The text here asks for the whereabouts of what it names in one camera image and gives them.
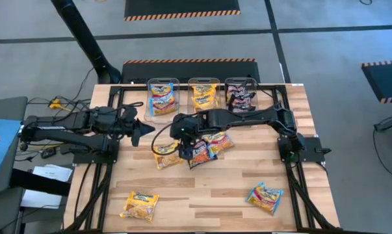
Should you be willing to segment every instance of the black floor mat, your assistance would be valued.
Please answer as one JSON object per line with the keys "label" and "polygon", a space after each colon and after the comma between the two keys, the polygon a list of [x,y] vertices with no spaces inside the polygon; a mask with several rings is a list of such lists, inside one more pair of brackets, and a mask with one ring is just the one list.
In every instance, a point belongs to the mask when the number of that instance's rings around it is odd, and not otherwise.
{"label": "black floor mat", "polygon": [[177,78],[187,83],[193,77],[213,77],[221,83],[230,77],[253,77],[260,83],[254,58],[128,60],[122,69],[124,84],[146,84],[152,78]]}
{"label": "black floor mat", "polygon": [[392,61],[367,62],[362,70],[381,103],[392,103]]}
{"label": "black floor mat", "polygon": [[126,0],[126,21],[240,14],[238,0]]}

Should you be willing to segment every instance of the orange and black hazard stripe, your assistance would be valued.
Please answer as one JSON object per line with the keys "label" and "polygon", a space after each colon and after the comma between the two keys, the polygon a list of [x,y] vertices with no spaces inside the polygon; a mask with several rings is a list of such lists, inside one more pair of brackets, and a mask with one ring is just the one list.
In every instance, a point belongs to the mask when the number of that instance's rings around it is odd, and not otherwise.
{"label": "orange and black hazard stripe", "polygon": [[388,88],[383,88],[381,91],[378,85],[380,83],[389,83],[387,79],[384,79],[386,77],[379,77],[374,79],[373,74],[371,73],[372,68],[377,68],[380,66],[385,66],[385,65],[392,65],[392,60],[389,61],[380,61],[380,62],[364,62],[361,64],[361,68],[367,77],[370,85],[372,86],[372,89],[374,90],[374,93],[376,94],[376,97],[379,99],[380,103],[385,104],[385,103],[392,103],[392,93],[389,93]]}
{"label": "orange and black hazard stripe", "polygon": [[153,14],[146,16],[128,16],[125,21],[138,20],[168,20],[179,18],[193,18],[193,17],[208,17],[208,16],[231,16],[241,14],[240,10],[214,10],[207,12],[187,12],[187,13],[173,13],[173,14]]}
{"label": "orange and black hazard stripe", "polygon": [[254,58],[192,58],[192,59],[147,59],[147,60],[127,60],[124,64],[139,63],[165,63],[165,62],[256,62]]}
{"label": "orange and black hazard stripe", "polygon": [[390,61],[381,61],[381,62],[364,62],[361,64],[361,67],[369,67],[369,66],[382,66],[382,65],[389,65],[392,64],[392,60]]}

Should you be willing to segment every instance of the concrete floor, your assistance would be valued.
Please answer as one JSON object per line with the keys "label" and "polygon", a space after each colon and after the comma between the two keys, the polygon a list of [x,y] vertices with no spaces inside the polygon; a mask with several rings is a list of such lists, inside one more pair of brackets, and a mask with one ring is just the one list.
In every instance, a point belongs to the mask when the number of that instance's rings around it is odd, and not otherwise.
{"label": "concrete floor", "polygon": [[[75,0],[95,35],[270,29],[263,0],[239,0],[240,16],[124,22],[125,0]],[[392,25],[392,0],[271,0],[279,29]],[[71,36],[49,1],[0,0],[0,39]],[[332,194],[343,228],[392,233],[392,176],[380,165],[372,125],[392,116],[392,104],[376,100],[361,62],[392,60],[392,30],[280,34],[292,83],[304,83],[327,155]],[[128,59],[256,58],[264,83],[282,83],[271,34],[101,40],[108,60],[120,69]],[[0,44],[0,98],[73,97],[91,68],[76,42]],[[92,72],[80,98],[90,98]],[[51,114],[29,105],[28,114]],[[381,157],[392,169],[392,130],[377,135]],[[33,163],[68,164],[70,156]],[[60,227],[61,219],[27,225],[26,233]]]}

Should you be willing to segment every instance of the transparent container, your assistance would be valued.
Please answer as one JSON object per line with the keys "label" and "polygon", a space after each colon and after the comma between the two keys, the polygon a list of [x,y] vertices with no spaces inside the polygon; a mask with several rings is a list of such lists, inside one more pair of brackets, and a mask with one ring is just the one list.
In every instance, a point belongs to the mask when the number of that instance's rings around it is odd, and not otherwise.
{"label": "transparent container", "polygon": [[228,96],[228,88],[230,86],[236,86],[236,87],[244,86],[246,91],[249,94],[255,93],[255,96],[251,99],[250,106],[255,107],[255,109],[252,109],[252,111],[257,111],[259,109],[258,96],[257,96],[257,90],[256,90],[257,82],[255,79],[235,77],[235,78],[227,78],[224,81],[225,105],[226,105],[226,109],[229,111],[230,111],[230,109],[229,109],[229,101],[230,100],[229,100],[229,96]]}
{"label": "transparent container", "polygon": [[[173,94],[168,96],[165,93],[168,93],[168,89],[172,88]],[[158,92],[155,96],[153,90],[151,88],[163,88],[163,92]],[[153,122],[155,124],[168,124],[172,122],[175,115],[179,113],[179,93],[180,83],[176,78],[153,78],[148,81],[148,95],[146,101],[146,112],[145,112],[145,120],[148,122]],[[165,106],[165,109],[157,109],[154,107],[154,104],[158,107]],[[162,113],[161,110],[173,110],[167,113]]]}
{"label": "transparent container", "polygon": [[194,89],[198,87],[197,91],[199,94],[203,93],[205,90],[209,88],[215,87],[215,94],[212,97],[214,100],[214,105],[206,105],[206,110],[208,109],[220,109],[221,101],[220,101],[220,81],[217,78],[191,78],[189,80],[189,91],[188,91],[188,99],[187,99],[187,114],[194,114],[196,111],[200,111],[202,109],[195,106],[195,103],[201,103],[200,100],[209,98],[208,95],[200,95],[196,97],[196,93]]}

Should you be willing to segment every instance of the floor mat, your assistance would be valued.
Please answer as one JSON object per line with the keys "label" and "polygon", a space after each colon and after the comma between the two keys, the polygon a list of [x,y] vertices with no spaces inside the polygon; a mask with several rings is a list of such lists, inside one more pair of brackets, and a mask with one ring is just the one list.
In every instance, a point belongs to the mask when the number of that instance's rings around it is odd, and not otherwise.
{"label": "floor mat", "polygon": [[241,14],[238,0],[126,0],[126,21]]}
{"label": "floor mat", "polygon": [[392,103],[392,61],[366,62],[361,68],[378,100]]}
{"label": "floor mat", "polygon": [[122,69],[125,84],[146,84],[152,78],[177,78],[187,83],[193,77],[214,77],[221,83],[229,77],[253,77],[260,83],[254,58],[128,60]]}

